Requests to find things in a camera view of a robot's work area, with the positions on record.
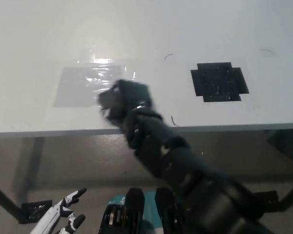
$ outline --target floor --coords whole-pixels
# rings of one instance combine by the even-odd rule
[[[254,192],[293,186],[293,161],[266,142],[271,132],[184,134],[197,155],[235,176]],[[71,208],[85,214],[78,234],[96,234],[110,198],[130,187],[145,191],[162,185],[134,159],[119,135],[0,139],[0,188],[17,204],[52,199],[87,187]],[[262,223],[277,234],[293,234],[293,208],[266,214]],[[58,229],[65,226],[61,220]],[[0,207],[0,234],[30,233]]]

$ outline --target table surface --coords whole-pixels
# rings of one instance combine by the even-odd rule
[[[190,71],[208,62],[250,93],[203,102]],[[0,137],[117,133],[96,102],[117,78],[180,131],[293,128],[293,0],[0,1]]]

